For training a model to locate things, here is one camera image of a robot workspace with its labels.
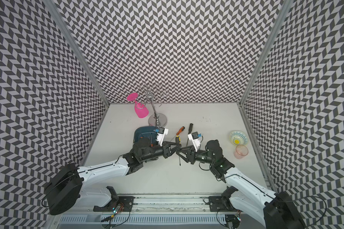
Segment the black yellow phillips screwdriver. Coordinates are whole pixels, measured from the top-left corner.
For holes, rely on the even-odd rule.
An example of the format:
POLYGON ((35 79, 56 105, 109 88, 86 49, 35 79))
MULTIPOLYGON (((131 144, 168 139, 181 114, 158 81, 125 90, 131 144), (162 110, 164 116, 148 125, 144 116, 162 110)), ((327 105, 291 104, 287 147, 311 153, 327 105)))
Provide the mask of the black yellow phillips screwdriver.
POLYGON ((178 149, 176 150, 176 155, 179 156, 179 150, 181 148, 181 138, 179 135, 175 137, 175 142, 178 143, 178 149))

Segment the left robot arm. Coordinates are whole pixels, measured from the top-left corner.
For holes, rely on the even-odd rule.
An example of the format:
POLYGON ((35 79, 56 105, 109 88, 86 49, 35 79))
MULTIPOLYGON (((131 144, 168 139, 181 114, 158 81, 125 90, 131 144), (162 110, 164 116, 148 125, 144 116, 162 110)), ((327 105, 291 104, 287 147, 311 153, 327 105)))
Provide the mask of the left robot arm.
POLYGON ((180 138, 174 142, 150 145, 148 138, 141 138, 133 144, 130 152, 117 160, 89 167, 67 164, 45 184, 43 201, 50 215, 60 215, 71 209, 82 198, 81 192, 101 181, 130 175, 143 167, 143 163, 155 158, 172 156, 181 148, 180 138))

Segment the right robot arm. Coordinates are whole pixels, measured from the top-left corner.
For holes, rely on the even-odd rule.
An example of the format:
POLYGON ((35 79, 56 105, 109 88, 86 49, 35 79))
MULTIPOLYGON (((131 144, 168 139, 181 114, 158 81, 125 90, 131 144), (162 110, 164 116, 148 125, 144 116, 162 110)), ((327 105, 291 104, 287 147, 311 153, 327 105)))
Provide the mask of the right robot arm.
POLYGON ((207 142, 205 150, 183 147, 176 154, 187 163, 196 161, 210 165, 210 171, 227 184, 232 193, 239 191, 239 197, 228 196, 225 205, 241 210, 261 223, 267 229, 304 229, 305 223, 293 200, 285 191, 276 193, 244 175, 233 163, 223 156, 218 140, 207 142))

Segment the teal plastic storage box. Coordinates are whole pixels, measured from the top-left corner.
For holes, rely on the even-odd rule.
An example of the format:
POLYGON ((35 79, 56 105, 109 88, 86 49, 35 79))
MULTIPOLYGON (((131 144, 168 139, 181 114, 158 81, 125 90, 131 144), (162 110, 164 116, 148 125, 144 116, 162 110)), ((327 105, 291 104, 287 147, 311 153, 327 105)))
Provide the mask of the teal plastic storage box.
POLYGON ((157 142, 157 132, 155 132, 156 127, 154 126, 147 126, 147 127, 140 127, 135 130, 133 143, 135 144, 141 138, 148 138, 151 141, 151 144, 156 145, 157 142))

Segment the black yellow long screwdriver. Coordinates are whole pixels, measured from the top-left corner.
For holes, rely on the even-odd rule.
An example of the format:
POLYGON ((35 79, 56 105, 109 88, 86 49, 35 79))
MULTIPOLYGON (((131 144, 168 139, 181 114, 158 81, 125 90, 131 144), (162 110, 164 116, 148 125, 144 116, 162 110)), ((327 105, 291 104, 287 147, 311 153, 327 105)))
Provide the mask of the black yellow long screwdriver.
POLYGON ((192 133, 193 126, 194 126, 194 124, 190 123, 189 128, 188 128, 188 135, 190 135, 192 133))

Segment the pink plastic wine glass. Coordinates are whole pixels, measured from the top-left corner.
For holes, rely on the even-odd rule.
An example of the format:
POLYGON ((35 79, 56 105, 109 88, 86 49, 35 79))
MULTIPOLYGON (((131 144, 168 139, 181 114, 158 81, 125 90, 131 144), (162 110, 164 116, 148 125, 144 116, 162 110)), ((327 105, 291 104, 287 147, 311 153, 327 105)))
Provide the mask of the pink plastic wine glass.
POLYGON ((127 101, 134 103, 134 110, 138 118, 146 118, 149 115, 149 110, 146 105, 137 101, 138 96, 138 93, 131 93, 127 96, 127 101))

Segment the patterned ceramic bowl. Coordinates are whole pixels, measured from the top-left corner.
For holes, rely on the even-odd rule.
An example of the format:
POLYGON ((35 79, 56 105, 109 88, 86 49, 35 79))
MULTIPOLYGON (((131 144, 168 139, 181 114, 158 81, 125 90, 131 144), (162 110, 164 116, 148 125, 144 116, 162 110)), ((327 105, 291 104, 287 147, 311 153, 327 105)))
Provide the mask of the patterned ceramic bowl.
POLYGON ((247 135, 244 132, 238 131, 238 130, 232 131, 229 134, 229 140, 235 146, 239 146, 239 145, 245 146, 248 144, 248 141, 249 141, 247 135))

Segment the pink transparent cup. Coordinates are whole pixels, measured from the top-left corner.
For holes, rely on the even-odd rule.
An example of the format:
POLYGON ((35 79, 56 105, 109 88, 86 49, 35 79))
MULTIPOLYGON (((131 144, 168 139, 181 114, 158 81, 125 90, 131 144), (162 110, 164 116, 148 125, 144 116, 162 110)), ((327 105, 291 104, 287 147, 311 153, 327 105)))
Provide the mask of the pink transparent cup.
POLYGON ((236 149, 234 152, 235 158, 243 159, 247 155, 248 155, 248 148, 245 145, 236 146, 236 149))

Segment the chrome glass holder stand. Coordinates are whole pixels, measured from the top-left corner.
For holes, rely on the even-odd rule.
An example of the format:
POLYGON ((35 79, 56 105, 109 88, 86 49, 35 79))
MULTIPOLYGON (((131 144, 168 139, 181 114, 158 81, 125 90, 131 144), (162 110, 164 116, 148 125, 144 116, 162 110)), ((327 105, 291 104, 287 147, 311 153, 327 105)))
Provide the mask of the chrome glass holder stand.
POLYGON ((167 91, 163 90, 161 85, 142 85, 140 87, 142 92, 140 98, 143 104, 152 107, 152 114, 148 119, 148 124, 154 127, 166 127, 166 115, 159 113, 157 108, 161 107, 162 100, 167 96, 167 91))

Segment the aluminium front rail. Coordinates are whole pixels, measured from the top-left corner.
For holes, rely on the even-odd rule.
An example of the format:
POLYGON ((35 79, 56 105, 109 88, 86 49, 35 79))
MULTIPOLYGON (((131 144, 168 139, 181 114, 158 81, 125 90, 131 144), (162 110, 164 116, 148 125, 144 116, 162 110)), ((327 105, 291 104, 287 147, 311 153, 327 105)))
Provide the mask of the aluminium front rail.
MULTIPOLYGON (((227 203, 230 207, 233 208, 233 211, 235 211, 233 207, 233 198, 227 194, 221 195, 223 198, 226 198, 227 203)), ((76 207, 76 208, 82 208, 82 207, 92 207, 94 206, 100 206, 103 207, 106 205, 112 198, 118 199, 119 196, 112 194, 111 196, 105 195, 88 195, 88 196, 70 196, 70 197, 64 197, 62 199, 54 199, 54 200, 48 200, 48 208, 50 210, 51 215, 59 215, 62 214, 69 209, 76 207)), ((208 197, 192 197, 192 196, 163 196, 163 197, 157 197, 157 196, 148 196, 148 197, 135 197, 134 204, 132 209, 135 210, 136 205, 146 205, 146 206, 157 206, 157 205, 171 205, 171 206, 182 206, 182 205, 197 205, 197 204, 205 204, 208 205, 208 197)))

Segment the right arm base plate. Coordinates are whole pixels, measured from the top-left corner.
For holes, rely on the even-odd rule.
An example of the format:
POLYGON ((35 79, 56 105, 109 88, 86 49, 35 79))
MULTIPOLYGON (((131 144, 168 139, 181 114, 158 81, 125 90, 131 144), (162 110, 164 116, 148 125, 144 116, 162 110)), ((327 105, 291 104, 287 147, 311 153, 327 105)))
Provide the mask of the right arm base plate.
POLYGON ((228 205, 226 198, 222 196, 209 196, 208 205, 211 212, 218 212, 219 210, 233 211, 233 208, 228 205))

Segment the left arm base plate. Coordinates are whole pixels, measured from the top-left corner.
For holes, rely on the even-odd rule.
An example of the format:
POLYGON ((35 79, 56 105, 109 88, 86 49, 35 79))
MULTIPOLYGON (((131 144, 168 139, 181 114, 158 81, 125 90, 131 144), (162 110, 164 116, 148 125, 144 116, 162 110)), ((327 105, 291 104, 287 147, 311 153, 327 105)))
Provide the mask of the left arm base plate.
POLYGON ((123 209, 123 212, 131 212, 134 204, 134 196, 121 196, 118 199, 112 198, 103 207, 94 206, 94 212, 117 212, 123 209))

